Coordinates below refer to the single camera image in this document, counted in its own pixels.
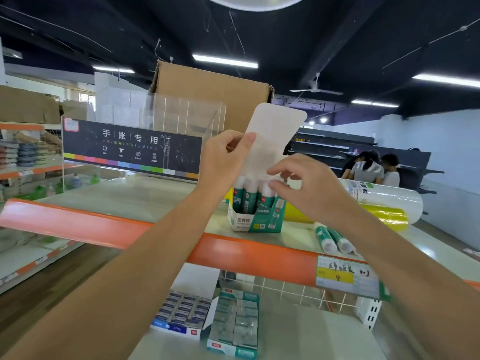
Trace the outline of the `person's right forearm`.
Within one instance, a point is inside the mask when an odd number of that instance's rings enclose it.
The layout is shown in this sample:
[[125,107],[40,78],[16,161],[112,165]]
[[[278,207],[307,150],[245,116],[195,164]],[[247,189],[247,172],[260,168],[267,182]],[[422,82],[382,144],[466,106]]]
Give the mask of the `person's right forearm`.
[[320,221],[358,249],[434,360],[480,360],[480,291],[360,207]]

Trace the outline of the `row of green bottles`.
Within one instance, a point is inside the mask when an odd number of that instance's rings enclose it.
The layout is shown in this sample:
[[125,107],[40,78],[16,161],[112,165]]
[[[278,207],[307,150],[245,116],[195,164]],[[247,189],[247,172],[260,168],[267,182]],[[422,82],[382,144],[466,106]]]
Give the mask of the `row of green bottles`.
[[13,197],[28,201],[35,201],[53,195],[63,194],[76,188],[87,187],[106,181],[97,174],[77,175],[69,174],[66,176],[53,176],[43,180],[22,183],[19,186],[18,193]]

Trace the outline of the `white ceiling fan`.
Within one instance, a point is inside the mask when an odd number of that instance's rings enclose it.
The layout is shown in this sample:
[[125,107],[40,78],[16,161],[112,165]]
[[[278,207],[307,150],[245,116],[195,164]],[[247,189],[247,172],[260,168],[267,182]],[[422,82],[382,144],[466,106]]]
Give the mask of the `white ceiling fan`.
[[289,90],[289,92],[292,93],[304,93],[304,92],[310,92],[310,93],[322,93],[322,94],[329,94],[329,95],[335,95],[335,96],[342,96],[344,95],[343,92],[340,91],[334,91],[334,90],[325,90],[325,89],[320,89],[318,87],[318,79],[320,77],[320,72],[316,72],[315,79],[311,81],[310,88],[308,89],[297,89],[297,90]]

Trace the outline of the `empty black store shelves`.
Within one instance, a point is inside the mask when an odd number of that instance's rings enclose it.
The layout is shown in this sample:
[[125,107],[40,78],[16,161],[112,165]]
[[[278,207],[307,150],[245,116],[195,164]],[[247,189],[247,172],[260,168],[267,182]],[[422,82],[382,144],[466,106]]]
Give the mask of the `empty black store shelves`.
[[[351,157],[371,150],[375,150],[379,157],[392,153],[399,158],[400,188],[416,191],[422,199],[425,194],[436,194],[435,191],[422,185],[425,175],[444,173],[444,171],[428,169],[430,152],[381,147],[372,137],[307,127],[301,127],[285,148],[288,155],[300,153],[325,163],[338,178],[341,177],[342,169]],[[425,215],[428,215],[428,212],[425,211],[423,202],[421,218]]]

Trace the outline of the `white store shelf with goods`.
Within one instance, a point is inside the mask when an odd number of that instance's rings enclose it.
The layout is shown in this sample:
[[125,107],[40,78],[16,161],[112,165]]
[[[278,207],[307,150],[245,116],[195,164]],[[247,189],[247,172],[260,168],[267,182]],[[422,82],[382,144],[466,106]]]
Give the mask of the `white store shelf with goods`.
[[[0,215],[7,213],[7,204],[13,203],[23,183],[72,174],[78,163],[64,162],[62,148],[50,149],[47,144],[38,147],[38,161],[32,167],[17,166],[18,131],[41,131],[59,135],[60,125],[0,122]],[[28,204],[37,200],[25,200]],[[41,270],[83,246],[83,243],[28,231],[26,226],[11,228],[0,223],[0,295],[34,276]]]

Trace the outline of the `handwritten shelf price label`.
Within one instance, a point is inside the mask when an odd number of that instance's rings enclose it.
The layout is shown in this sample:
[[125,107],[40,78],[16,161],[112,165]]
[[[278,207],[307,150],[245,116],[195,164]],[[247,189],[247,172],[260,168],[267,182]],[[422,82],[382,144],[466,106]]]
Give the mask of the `handwritten shelf price label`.
[[361,297],[381,298],[380,280],[373,269],[349,260],[318,255],[315,285]]

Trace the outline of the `yellow paper roll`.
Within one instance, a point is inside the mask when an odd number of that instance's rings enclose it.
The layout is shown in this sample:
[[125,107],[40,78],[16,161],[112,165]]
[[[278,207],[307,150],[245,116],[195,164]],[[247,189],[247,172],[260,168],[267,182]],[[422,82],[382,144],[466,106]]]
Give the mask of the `yellow paper roll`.
[[[381,205],[361,204],[362,208],[377,217],[382,223],[387,225],[395,232],[406,230],[409,222],[406,213],[402,209],[391,208]],[[284,220],[287,222],[313,224],[314,221],[301,213],[301,211],[291,205],[286,204]]]

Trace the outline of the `teal box of packets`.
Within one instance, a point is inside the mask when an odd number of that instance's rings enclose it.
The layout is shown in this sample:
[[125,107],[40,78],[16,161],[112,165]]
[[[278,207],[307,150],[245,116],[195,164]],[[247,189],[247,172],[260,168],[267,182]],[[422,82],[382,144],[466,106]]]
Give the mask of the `teal box of packets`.
[[222,288],[215,300],[207,350],[243,360],[257,360],[260,296],[253,292]]

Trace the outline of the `round ceiling lamp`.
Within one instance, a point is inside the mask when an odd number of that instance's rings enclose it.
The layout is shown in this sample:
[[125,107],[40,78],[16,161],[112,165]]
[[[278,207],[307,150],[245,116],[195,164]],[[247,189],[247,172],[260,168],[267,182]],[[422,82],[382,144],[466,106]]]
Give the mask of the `round ceiling lamp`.
[[215,4],[237,11],[268,12],[278,11],[303,0],[209,0]]

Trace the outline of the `person's left hand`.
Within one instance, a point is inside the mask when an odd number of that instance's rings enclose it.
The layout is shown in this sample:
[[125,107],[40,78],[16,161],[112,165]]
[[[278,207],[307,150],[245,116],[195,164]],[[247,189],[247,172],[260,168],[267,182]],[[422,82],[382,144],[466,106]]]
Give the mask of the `person's left hand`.
[[233,186],[243,166],[234,169],[227,161],[227,133],[239,132],[226,130],[209,139],[203,146],[197,183],[203,190],[221,197]]

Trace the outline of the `orange edged store shelf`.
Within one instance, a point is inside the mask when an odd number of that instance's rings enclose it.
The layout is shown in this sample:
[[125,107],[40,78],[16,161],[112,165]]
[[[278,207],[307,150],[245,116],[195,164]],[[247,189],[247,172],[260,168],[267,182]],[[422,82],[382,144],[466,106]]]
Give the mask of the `orange edged store shelf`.
[[[72,241],[125,249],[194,188],[188,182],[148,176],[116,178],[35,201],[9,199],[0,226]],[[285,221],[280,233],[236,232],[221,203],[172,288],[203,290],[187,272],[214,268],[304,287],[316,285],[323,252],[313,224]],[[387,360],[358,317],[286,301],[275,288],[251,284],[260,295],[257,360]],[[149,329],[131,360],[245,360],[207,349],[207,336],[187,340]]]

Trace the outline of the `black sign with colour stripe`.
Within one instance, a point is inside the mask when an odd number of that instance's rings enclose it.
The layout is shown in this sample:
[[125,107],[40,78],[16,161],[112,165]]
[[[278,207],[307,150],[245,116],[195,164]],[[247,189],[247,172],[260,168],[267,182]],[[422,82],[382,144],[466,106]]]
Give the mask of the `black sign with colour stripe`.
[[201,137],[64,117],[62,143],[66,161],[198,181]]

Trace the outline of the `stack of tape rolls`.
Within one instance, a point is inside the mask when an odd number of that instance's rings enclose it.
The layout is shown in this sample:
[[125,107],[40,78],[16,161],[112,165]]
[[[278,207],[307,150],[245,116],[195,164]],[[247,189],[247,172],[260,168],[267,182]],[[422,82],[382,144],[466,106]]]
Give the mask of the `stack of tape rolls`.
[[38,161],[38,147],[34,143],[18,143],[17,166],[33,167]]

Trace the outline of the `clear acrylic display stand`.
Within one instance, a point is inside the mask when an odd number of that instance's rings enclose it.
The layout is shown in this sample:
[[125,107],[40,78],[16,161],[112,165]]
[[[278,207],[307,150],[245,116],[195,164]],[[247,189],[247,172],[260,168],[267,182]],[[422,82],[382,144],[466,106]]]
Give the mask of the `clear acrylic display stand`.
[[202,150],[209,138],[223,132],[225,115],[221,102],[110,88],[96,97],[93,115],[88,110],[84,119],[73,113],[62,118],[201,137]]

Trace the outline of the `green white glue stick box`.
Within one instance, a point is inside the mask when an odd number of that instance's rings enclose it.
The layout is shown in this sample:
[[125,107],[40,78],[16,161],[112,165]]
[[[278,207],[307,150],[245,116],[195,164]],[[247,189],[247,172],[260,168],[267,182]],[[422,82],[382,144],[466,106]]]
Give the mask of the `green white glue stick box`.
[[[281,180],[280,175],[268,175],[267,169],[284,158],[285,147],[307,118],[304,111],[263,102],[259,104],[250,119],[247,133],[257,137],[246,157],[239,176],[262,180]],[[270,213],[242,214],[232,207],[233,187],[229,194],[227,218],[235,232],[280,233],[282,230],[287,201],[275,195]]]

